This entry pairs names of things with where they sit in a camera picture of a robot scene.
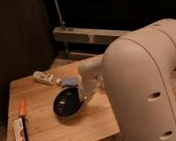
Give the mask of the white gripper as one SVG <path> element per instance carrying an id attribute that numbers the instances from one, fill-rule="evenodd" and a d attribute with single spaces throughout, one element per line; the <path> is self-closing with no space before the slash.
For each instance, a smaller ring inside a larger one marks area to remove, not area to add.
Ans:
<path id="1" fill-rule="evenodd" d="M 97 91 L 96 83 L 81 83 L 78 90 L 80 100 L 84 103 L 88 103 Z"/>

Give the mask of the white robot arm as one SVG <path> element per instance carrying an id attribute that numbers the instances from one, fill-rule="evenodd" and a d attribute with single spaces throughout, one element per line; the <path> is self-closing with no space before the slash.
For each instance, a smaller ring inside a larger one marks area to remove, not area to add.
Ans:
<path id="1" fill-rule="evenodd" d="M 78 66 L 80 98 L 90 101 L 99 79 L 124 141 L 176 141 L 176 20 L 161 19 L 111 43 Z"/>

